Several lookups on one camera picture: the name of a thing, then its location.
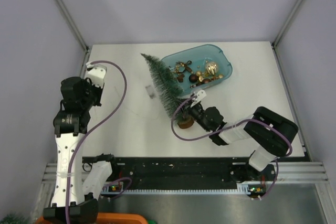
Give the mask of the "small green christmas tree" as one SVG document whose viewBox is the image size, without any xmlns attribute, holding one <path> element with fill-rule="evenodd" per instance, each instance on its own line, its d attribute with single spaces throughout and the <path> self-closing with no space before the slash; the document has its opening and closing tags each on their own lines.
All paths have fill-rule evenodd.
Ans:
<svg viewBox="0 0 336 224">
<path fill-rule="evenodd" d="M 182 103 L 180 97 L 183 93 L 183 89 L 180 87 L 174 74 L 158 57 L 144 53 L 140 53 L 140 55 L 144 58 L 149 68 L 149 73 L 155 90 L 159 95 L 160 102 L 168 117 L 173 120 L 173 125 L 177 125 L 184 130 L 190 128 L 194 124 L 194 119 L 184 109 L 180 109 L 173 116 L 178 106 Z"/>
</svg>

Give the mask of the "dark red ball ornament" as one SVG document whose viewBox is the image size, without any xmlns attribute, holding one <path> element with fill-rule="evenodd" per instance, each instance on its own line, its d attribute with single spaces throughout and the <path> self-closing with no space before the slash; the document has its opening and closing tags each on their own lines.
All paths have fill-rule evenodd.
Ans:
<svg viewBox="0 0 336 224">
<path fill-rule="evenodd" d="M 191 74 L 188 79 L 191 83 L 196 83 L 198 81 L 198 76 L 196 74 Z"/>
</svg>

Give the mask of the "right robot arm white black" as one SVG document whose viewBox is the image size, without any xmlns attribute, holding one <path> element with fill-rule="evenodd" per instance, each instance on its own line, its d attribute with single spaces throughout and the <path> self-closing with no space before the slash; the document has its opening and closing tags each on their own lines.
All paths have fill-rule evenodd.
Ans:
<svg viewBox="0 0 336 224">
<path fill-rule="evenodd" d="M 217 107 L 203 109 L 200 103 L 192 105 L 188 102 L 183 106 L 183 113 L 207 132 L 207 137 L 218 146 L 242 140 L 253 140 L 258 144 L 245 165 L 230 167 L 232 180 L 238 183 L 262 180 L 269 163 L 291 155 L 291 143 L 298 133 L 296 123 L 264 106 L 234 123 L 226 123 Z"/>
</svg>

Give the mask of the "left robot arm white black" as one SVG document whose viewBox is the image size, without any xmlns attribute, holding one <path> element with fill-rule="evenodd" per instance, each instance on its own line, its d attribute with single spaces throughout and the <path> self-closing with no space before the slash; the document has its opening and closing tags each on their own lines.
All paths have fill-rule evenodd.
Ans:
<svg viewBox="0 0 336 224">
<path fill-rule="evenodd" d="M 61 82 L 62 100 L 53 120 L 57 145 L 54 195 L 43 218 L 51 223 L 94 223 L 98 197 L 106 180 L 119 174 L 112 155 L 99 156 L 85 181 L 82 180 L 82 138 L 88 132 L 90 109 L 101 106 L 103 77 L 70 77 Z"/>
</svg>

